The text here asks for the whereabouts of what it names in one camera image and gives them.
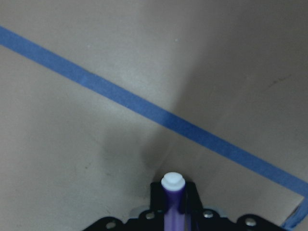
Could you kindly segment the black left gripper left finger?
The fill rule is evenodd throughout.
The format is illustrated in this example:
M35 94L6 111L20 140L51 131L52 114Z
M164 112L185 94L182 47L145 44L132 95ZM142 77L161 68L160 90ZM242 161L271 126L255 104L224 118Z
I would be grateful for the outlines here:
M150 184L150 210L154 213L154 231L164 230L164 215L167 211L167 197L160 182Z

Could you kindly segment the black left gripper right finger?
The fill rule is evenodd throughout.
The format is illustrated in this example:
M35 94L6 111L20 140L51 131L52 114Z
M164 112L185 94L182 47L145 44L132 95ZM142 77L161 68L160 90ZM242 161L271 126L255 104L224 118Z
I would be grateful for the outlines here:
M203 218L203 204L196 184L189 181L185 186L185 218L189 231L199 231L199 222Z

